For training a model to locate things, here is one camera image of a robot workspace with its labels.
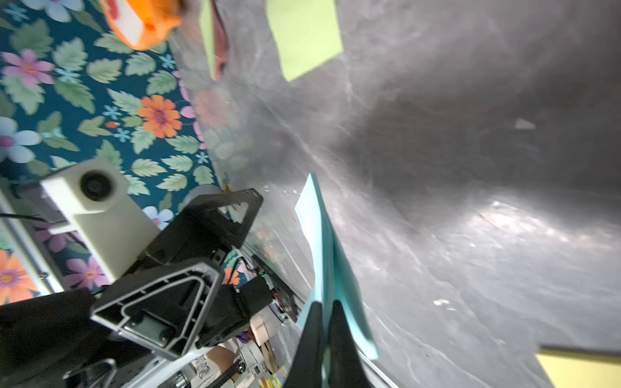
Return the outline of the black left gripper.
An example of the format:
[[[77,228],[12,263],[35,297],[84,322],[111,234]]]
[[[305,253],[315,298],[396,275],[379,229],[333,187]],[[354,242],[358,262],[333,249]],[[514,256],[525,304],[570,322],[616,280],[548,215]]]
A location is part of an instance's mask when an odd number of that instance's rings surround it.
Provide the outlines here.
[[[1,385],[122,387],[153,353],[177,360],[196,342],[223,275],[195,258],[127,274],[96,301],[77,289],[4,305]]]

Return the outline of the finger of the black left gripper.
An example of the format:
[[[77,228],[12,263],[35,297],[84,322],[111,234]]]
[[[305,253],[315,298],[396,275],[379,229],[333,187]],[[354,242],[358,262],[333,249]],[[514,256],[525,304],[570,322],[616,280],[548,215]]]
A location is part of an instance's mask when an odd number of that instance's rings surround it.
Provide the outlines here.
[[[263,202],[255,189],[195,197],[139,255],[137,270],[218,272],[242,247]]]

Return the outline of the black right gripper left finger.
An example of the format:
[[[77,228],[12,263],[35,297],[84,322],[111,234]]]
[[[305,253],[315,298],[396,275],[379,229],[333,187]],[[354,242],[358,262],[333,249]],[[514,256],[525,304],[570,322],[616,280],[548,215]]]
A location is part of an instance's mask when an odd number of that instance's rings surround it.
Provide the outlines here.
[[[284,388],[322,386],[323,337],[323,305],[313,302]]]

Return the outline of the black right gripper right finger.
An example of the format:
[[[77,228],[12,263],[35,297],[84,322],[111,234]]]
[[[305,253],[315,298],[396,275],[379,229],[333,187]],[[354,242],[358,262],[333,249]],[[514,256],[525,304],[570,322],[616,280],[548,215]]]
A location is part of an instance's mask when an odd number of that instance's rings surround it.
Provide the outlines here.
[[[331,388],[371,388],[340,301],[332,304],[328,343],[330,348],[328,386]]]

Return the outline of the torn blue memo page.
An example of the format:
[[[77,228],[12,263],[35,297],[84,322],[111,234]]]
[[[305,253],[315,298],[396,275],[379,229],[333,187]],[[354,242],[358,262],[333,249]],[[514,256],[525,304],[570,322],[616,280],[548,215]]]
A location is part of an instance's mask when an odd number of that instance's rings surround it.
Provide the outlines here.
[[[307,177],[294,210],[310,247],[315,273],[315,283],[299,315],[298,325],[306,324],[311,304],[319,302],[323,307],[323,327],[327,328],[332,304],[339,301],[357,347],[370,360],[379,359],[378,345],[365,316],[360,287],[332,225],[314,173]]]

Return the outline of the green memo pad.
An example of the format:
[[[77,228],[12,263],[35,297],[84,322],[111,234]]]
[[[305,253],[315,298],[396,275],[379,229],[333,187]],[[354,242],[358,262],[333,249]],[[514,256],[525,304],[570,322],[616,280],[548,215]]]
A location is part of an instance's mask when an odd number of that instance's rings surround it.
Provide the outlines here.
[[[218,81],[223,75],[226,63],[228,63],[229,42],[215,1],[202,1],[198,25],[205,47],[210,77],[214,81]]]

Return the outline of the torn green memo page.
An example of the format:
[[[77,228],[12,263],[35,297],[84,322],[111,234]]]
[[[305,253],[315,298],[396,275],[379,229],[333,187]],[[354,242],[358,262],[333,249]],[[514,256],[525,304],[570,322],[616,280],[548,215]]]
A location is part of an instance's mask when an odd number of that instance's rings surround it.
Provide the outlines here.
[[[292,82],[344,51],[333,0],[268,0],[266,17],[281,72]]]

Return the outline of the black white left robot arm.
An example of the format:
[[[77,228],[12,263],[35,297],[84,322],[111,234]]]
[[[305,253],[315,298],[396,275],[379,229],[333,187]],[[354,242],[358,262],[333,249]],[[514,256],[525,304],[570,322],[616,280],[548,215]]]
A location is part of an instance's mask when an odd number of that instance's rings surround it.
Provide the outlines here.
[[[263,260],[240,287],[224,268],[262,203],[254,189],[200,195],[97,294],[2,307],[2,386],[188,387],[183,369],[272,303],[297,318],[294,291]]]

